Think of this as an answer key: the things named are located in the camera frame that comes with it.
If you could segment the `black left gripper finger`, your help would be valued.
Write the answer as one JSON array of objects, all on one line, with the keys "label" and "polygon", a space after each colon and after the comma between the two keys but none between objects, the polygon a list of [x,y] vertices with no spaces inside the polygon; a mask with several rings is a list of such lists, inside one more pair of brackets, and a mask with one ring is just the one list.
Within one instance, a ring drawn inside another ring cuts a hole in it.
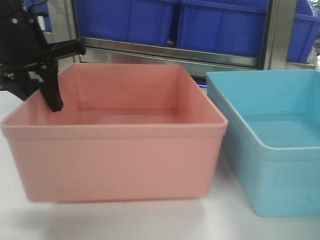
[{"label": "black left gripper finger", "polygon": [[13,72],[0,73],[0,90],[7,91],[25,101],[34,92],[29,72],[16,70]]},{"label": "black left gripper finger", "polygon": [[52,112],[61,111],[63,108],[58,82],[58,66],[56,59],[47,59],[39,63],[35,69],[35,73],[42,79],[40,91]]}]

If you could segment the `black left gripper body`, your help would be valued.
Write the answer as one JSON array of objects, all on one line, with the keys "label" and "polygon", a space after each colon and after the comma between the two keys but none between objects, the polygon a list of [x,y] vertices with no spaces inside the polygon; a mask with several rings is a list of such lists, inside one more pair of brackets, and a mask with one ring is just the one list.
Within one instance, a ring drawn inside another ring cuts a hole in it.
[{"label": "black left gripper body", "polygon": [[24,10],[19,0],[0,2],[0,71],[11,72],[83,55],[86,50],[79,38],[48,43],[33,6]]}]

